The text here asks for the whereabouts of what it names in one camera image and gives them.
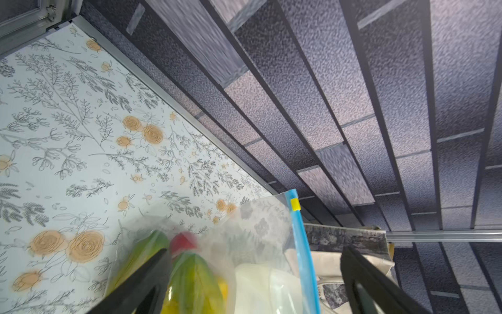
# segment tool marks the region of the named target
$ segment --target yellow vegetable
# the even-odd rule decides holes
[[[223,301],[226,303],[226,298],[228,296],[228,285],[225,279],[218,277],[218,287],[220,288],[221,295],[223,296]]]
[[[213,275],[206,261],[195,253],[184,252],[176,259],[167,289],[164,314],[177,308],[179,314],[224,314],[225,301],[220,287],[226,283]]]

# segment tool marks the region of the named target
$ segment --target green vegetable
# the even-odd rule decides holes
[[[109,295],[118,286],[120,286],[129,276],[131,276],[146,261],[155,255],[160,249],[169,249],[169,239],[166,235],[155,230],[147,238],[139,241],[133,247],[127,261],[118,271],[117,275],[110,280],[106,287],[106,294]]]
[[[178,256],[162,313],[224,314],[225,302],[218,280],[206,261],[195,253]]]

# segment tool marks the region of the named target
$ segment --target plastic bag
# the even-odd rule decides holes
[[[195,244],[183,239],[188,247],[179,249],[173,239],[183,232],[159,217],[122,228],[106,294],[155,250],[168,247],[178,255],[173,256],[162,314],[320,313],[296,190],[243,204],[224,223],[197,236]]]
[[[296,190],[243,204],[200,242],[205,256],[235,267],[235,314],[320,313]]]

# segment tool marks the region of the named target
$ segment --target orange rose print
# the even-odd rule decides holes
[[[99,231],[85,231],[76,235],[66,249],[66,256],[72,262],[87,263],[103,250],[104,236]]]
[[[143,138],[150,144],[159,144],[164,139],[164,134],[159,127],[150,124],[143,129]]]
[[[132,145],[132,140],[126,136],[121,136],[117,139],[117,144],[119,146],[127,148],[127,146]]]
[[[19,172],[19,169],[15,166],[16,163],[13,162],[15,155],[16,151],[12,151],[10,156],[0,155],[0,175],[4,174],[9,177],[11,175],[11,170]]]
[[[227,212],[227,214],[231,214],[236,209],[237,209],[237,205],[235,205],[234,203],[230,203],[226,207],[226,212]]]
[[[220,212],[224,212],[226,210],[226,203],[224,200],[222,199],[219,199],[217,202],[216,202],[216,208],[220,211]]]
[[[115,73],[113,72],[113,69],[111,68],[111,61],[109,63],[103,62],[101,64],[101,72],[108,73],[108,76],[110,76],[110,74],[115,75]]]
[[[31,289],[41,280],[41,277],[42,274],[40,273],[40,270],[34,270],[24,273],[14,281],[12,288],[14,289],[14,291],[18,292]]]
[[[99,53],[101,51],[101,46],[99,46],[95,41],[93,41],[92,39],[89,39],[86,43],[87,45],[87,48],[89,48],[90,50],[94,50],[96,51],[97,53]]]
[[[127,116],[122,120],[124,127],[131,131],[139,131],[142,128],[141,122],[138,118],[133,116]]]
[[[63,251],[68,242],[57,231],[44,231],[39,233],[30,243],[30,250],[36,255],[46,256]]]
[[[131,174],[131,180],[134,181],[134,183],[142,182],[143,181],[143,175],[142,174]]]
[[[153,196],[151,194],[143,194],[145,197],[143,197],[144,200],[147,201],[147,204],[150,205],[150,201],[153,199]]]
[[[178,119],[178,117],[176,116],[176,112],[171,112],[171,114],[169,115],[169,120],[171,120],[173,122],[173,124],[176,124],[176,120]]]
[[[129,208],[135,208],[133,204],[130,203],[130,200],[133,199],[133,195],[128,195],[122,197],[122,201],[118,203],[118,211],[123,212],[124,217],[127,215],[127,210]]]

